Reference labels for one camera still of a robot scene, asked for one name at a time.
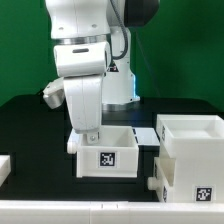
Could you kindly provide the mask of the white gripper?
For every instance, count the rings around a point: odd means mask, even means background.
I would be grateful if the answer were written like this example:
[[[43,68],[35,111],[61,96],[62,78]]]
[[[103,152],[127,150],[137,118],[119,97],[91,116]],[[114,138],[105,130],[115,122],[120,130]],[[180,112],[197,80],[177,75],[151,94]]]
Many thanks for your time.
[[[77,134],[88,133],[89,144],[97,144],[99,141],[97,131],[101,125],[102,81],[102,74],[63,80],[72,127]]]

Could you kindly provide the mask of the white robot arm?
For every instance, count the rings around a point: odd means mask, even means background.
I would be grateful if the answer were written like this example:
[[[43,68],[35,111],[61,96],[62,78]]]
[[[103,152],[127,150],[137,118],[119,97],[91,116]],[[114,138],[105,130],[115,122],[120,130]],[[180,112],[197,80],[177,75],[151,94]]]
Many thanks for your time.
[[[45,0],[58,78],[43,97],[50,108],[66,103],[72,131],[94,144],[103,110],[139,101],[130,69],[131,27],[146,25],[160,0]]]

